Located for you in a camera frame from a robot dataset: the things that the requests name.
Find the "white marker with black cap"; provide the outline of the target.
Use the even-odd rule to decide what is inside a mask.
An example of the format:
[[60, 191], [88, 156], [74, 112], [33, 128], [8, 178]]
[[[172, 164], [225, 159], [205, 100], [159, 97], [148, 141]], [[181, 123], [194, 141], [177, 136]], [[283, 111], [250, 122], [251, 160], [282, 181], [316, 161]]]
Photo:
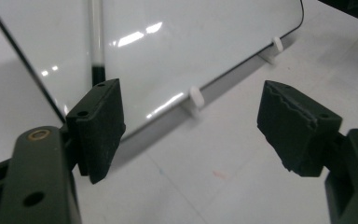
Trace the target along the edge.
[[89, 0], [89, 31], [92, 85], [105, 81], [103, 0]]

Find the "white whiteboard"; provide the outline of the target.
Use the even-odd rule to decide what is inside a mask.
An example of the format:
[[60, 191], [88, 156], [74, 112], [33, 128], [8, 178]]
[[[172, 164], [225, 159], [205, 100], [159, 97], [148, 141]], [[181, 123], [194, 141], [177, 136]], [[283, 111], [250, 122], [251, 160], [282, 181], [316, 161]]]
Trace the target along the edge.
[[[297, 29], [302, 0], [103, 0], [104, 68], [127, 134]], [[0, 0], [0, 25], [49, 104], [91, 88], [89, 0]]]

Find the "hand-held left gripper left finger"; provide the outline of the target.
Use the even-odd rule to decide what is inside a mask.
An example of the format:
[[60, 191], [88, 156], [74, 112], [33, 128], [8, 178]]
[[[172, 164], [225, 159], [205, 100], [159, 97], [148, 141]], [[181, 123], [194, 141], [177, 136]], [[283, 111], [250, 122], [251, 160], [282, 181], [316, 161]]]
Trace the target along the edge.
[[119, 79], [95, 85], [67, 114], [66, 124], [80, 173], [100, 182], [126, 131]]

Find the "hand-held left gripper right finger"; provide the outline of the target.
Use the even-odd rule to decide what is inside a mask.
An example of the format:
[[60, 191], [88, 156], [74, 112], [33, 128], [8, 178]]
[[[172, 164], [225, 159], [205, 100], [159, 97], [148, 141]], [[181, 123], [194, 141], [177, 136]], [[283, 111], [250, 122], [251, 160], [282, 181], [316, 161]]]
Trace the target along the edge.
[[341, 123], [341, 116], [296, 88], [272, 80], [264, 83], [257, 128], [287, 170], [319, 176], [324, 149], [336, 138]]

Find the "white whiteboard stand foot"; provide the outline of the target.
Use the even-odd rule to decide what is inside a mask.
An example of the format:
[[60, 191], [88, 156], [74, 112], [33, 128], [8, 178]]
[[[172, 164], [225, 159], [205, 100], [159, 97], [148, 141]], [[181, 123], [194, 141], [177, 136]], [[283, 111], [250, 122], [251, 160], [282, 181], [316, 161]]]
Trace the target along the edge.
[[188, 100], [186, 102], [186, 110], [192, 117], [197, 117], [200, 110], [204, 107], [205, 100], [198, 87], [191, 87], [188, 93]]
[[269, 64], [275, 64], [276, 63], [276, 57], [281, 54], [284, 50], [284, 47], [282, 45], [282, 41], [279, 37], [274, 36], [272, 38], [272, 45], [267, 47], [266, 49], [263, 49], [258, 56], [261, 57], [264, 61], [266, 61]]

